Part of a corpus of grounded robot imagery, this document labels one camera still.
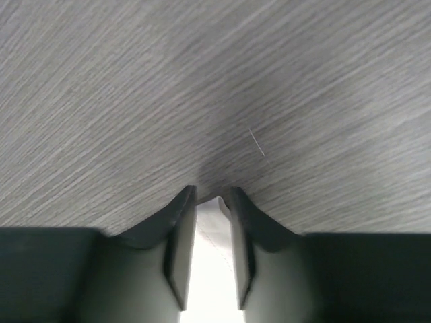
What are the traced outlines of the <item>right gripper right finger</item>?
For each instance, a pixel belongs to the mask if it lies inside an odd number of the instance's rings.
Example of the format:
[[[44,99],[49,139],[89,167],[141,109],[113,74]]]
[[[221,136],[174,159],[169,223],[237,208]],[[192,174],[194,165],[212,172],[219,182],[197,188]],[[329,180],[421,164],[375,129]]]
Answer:
[[[229,209],[247,322],[430,321],[429,234],[295,234],[239,187]]]

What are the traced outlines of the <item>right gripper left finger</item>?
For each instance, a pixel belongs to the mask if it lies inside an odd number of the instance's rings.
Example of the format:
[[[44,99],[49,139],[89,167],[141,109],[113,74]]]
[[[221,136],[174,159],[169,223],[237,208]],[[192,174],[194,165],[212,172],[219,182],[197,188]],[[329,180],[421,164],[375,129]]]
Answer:
[[[195,186],[117,235],[1,228],[2,322],[178,322],[187,306]]]

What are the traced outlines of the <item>white and green t shirt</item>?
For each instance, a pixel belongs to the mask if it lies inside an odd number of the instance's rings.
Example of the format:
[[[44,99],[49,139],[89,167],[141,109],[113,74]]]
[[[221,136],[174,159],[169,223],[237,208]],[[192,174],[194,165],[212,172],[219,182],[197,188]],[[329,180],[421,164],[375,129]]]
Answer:
[[[238,309],[230,210],[220,196],[197,206],[187,309],[180,321],[244,322]]]

